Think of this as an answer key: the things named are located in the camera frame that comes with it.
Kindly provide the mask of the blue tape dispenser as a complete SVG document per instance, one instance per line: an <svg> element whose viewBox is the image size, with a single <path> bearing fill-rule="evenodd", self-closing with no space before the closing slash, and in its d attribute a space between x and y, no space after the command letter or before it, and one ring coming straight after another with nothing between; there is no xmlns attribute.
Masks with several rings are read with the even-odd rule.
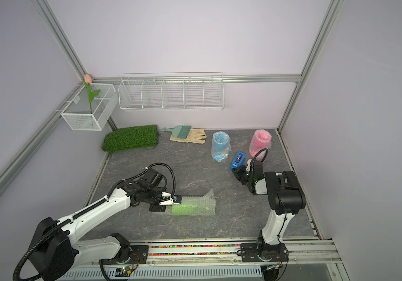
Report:
<svg viewBox="0 0 402 281"><path fill-rule="evenodd" d="M236 168L240 168L243 165L245 158L246 158L245 153L238 152L231 163L230 169L233 170Z"/></svg>

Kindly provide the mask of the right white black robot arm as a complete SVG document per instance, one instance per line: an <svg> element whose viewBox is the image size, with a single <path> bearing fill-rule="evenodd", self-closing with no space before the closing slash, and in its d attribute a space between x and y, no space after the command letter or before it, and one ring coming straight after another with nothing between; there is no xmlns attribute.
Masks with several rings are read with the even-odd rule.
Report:
<svg viewBox="0 0 402 281"><path fill-rule="evenodd" d="M247 167L235 167L232 172L252 194L266 195L270 208L257 241L241 244L237 255L243 262L287 262L289 250L283 242L284 233L291 219L306 207L306 196L297 177L292 171L264 172L262 162L251 160Z"/></svg>

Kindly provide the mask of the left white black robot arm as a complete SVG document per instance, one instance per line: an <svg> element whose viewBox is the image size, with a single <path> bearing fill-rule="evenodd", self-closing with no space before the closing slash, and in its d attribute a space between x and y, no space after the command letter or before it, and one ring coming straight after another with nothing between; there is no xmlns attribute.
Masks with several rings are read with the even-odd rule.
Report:
<svg viewBox="0 0 402 281"><path fill-rule="evenodd" d="M36 281L55 281L75 266L98 261L140 264L140 258L130 242L121 234L84 241L82 238L93 228L121 211L148 203L151 212L163 212L167 206L181 204L182 196L175 190L167 191L160 182L166 177L156 171L155 164L129 179L116 182L101 199L58 220L42 220L33 235L30 246L14 269L12 278L20 281L21 270L30 261L37 275Z"/></svg>

